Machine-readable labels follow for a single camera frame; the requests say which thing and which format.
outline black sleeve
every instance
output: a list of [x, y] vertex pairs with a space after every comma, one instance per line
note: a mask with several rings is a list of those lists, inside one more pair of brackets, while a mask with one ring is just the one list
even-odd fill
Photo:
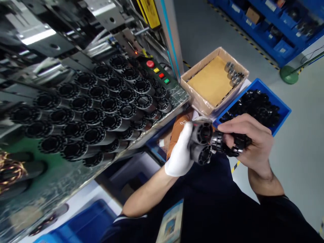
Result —
[[259, 196], [261, 207], [276, 217], [293, 232], [307, 239], [308, 242], [324, 242], [320, 235], [307, 223], [299, 208], [283, 196]]

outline red button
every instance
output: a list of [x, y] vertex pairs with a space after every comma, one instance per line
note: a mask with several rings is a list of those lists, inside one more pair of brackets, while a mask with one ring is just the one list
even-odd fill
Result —
[[154, 62], [153, 61], [151, 61], [151, 60], [148, 60], [147, 62], [146, 62], [146, 65], [149, 67], [149, 68], [154, 68]]

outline forearm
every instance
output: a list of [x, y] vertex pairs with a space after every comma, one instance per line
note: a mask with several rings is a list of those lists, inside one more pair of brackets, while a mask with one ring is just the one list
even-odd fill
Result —
[[148, 213], [163, 199], [177, 179], [178, 177], [167, 175], [163, 166], [148, 182], [128, 198], [122, 214], [127, 217], [140, 217]]

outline worker's left hand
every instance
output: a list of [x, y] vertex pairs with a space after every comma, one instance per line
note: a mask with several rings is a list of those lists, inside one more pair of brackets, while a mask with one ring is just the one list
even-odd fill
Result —
[[192, 133], [192, 122], [186, 122], [174, 146], [170, 159], [165, 163], [165, 173], [172, 177], [187, 174], [194, 161], [190, 159], [189, 141]]

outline floor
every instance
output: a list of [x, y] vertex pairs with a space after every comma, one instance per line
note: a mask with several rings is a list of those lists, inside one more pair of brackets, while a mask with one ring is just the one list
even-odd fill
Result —
[[[270, 163], [286, 195], [318, 231], [324, 216], [324, 163], [320, 148], [324, 141], [324, 58], [305, 68], [296, 84], [285, 84], [278, 71], [207, 3], [174, 3], [184, 60], [194, 65], [222, 46], [250, 71], [249, 80], [260, 78], [292, 109], [275, 137]], [[231, 166], [236, 162], [231, 159]], [[233, 179], [243, 192], [257, 200], [248, 182], [247, 167], [240, 164]]]

